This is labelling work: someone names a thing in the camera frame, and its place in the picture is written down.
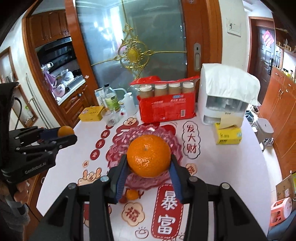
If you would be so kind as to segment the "left hand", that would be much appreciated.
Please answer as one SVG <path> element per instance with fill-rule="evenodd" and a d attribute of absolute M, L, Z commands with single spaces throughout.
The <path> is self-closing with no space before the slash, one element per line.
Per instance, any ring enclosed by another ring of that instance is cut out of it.
<path fill-rule="evenodd" d="M 14 194 L 14 200 L 20 202 L 21 204 L 27 203 L 29 199 L 29 186 L 28 180 L 25 180 L 16 185 L 17 191 Z"/>

